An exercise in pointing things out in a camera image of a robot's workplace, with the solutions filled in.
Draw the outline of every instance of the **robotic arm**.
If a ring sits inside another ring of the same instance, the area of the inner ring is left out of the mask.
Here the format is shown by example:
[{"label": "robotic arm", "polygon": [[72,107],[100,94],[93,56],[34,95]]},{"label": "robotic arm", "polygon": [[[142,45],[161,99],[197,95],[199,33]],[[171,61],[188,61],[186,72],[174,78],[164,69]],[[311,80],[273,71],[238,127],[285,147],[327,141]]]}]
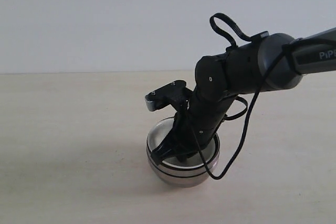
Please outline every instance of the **robotic arm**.
[{"label": "robotic arm", "polygon": [[[249,43],[238,47],[227,32],[216,26],[214,18],[226,22]],[[223,54],[203,56],[198,61],[194,90],[189,90],[185,81],[176,80],[145,96],[150,111],[167,105],[176,110],[172,129],[151,153],[156,165],[171,157],[183,162],[197,153],[202,155],[201,150],[207,147],[224,121],[247,112],[247,102],[240,94],[254,93],[256,100],[260,92],[296,87],[305,74],[336,70],[336,28],[294,39],[282,33],[269,35],[266,31],[248,37],[221,13],[212,16],[210,23],[231,46]],[[236,116],[227,116],[235,100],[244,103],[246,109]]]}]

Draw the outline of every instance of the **light wood surface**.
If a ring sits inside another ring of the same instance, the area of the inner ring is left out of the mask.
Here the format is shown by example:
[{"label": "light wood surface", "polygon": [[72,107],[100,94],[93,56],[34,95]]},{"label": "light wood surface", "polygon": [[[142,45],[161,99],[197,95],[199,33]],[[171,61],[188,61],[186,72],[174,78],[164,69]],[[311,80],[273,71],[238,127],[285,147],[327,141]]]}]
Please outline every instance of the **light wood surface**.
[{"label": "light wood surface", "polygon": [[[176,79],[192,89],[193,77],[0,76],[0,223],[335,223],[336,74],[260,95],[227,175],[176,189],[155,176],[145,152],[149,129],[174,111],[149,112],[144,95]],[[219,129],[217,174],[243,120]]]}]

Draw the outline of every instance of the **metal bowl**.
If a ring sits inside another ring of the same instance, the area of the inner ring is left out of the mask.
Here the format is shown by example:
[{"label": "metal bowl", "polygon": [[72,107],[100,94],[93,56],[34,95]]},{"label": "metal bowl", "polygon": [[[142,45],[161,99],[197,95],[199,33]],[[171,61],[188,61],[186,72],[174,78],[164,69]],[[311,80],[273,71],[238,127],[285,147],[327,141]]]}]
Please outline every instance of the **metal bowl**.
[{"label": "metal bowl", "polygon": [[[151,152],[165,138],[173,126],[174,118],[159,121],[149,132],[147,137],[147,157],[149,164],[157,176],[167,184],[178,187],[193,187],[209,178],[200,155],[194,155],[186,162],[179,162],[177,158],[168,158],[161,165],[156,165],[151,158]],[[206,149],[202,151],[207,165],[213,171],[219,158],[219,138],[216,134]]]}]

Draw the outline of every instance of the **white wall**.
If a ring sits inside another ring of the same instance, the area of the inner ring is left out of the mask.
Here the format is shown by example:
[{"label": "white wall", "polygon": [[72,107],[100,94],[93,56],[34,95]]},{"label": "white wall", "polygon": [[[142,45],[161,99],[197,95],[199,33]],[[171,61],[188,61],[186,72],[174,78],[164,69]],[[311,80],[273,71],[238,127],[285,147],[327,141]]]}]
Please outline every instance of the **white wall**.
[{"label": "white wall", "polygon": [[0,0],[0,72],[193,69],[228,46],[216,12],[249,35],[336,26],[335,0]]}]

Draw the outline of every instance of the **piper logo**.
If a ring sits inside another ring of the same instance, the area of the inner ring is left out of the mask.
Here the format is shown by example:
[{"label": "piper logo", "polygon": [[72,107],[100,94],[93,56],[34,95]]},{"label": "piper logo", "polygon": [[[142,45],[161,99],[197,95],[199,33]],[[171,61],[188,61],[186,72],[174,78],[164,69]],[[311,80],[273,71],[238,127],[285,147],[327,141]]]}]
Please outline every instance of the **piper logo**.
[{"label": "piper logo", "polygon": [[336,57],[336,49],[320,52],[319,55],[320,55],[320,60],[326,60],[332,57],[334,58]]}]

